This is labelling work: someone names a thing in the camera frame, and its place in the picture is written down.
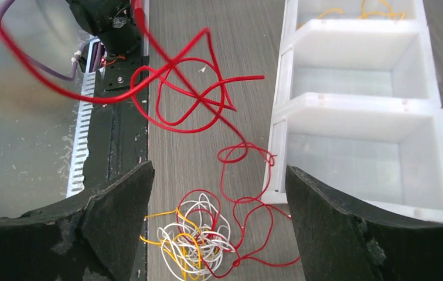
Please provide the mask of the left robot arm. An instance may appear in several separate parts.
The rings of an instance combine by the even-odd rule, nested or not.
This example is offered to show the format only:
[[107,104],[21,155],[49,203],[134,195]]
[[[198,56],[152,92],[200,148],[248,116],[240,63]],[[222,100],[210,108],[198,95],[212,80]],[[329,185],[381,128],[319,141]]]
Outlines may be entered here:
[[134,24],[134,1],[67,0],[79,26],[98,37],[112,56],[127,56],[139,49],[141,36]]

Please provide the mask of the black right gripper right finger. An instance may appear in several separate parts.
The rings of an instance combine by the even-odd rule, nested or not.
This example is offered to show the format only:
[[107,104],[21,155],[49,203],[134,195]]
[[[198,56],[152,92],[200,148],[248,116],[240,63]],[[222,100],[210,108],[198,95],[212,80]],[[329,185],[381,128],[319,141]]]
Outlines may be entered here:
[[378,208],[298,167],[285,175],[306,280],[443,280],[443,224]]

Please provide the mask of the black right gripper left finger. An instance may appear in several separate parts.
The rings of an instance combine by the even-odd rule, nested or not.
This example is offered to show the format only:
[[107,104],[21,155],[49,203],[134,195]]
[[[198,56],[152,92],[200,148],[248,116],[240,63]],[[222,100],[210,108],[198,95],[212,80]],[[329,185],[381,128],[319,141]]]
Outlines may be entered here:
[[0,280],[128,280],[154,175],[143,162],[18,218],[0,217]]

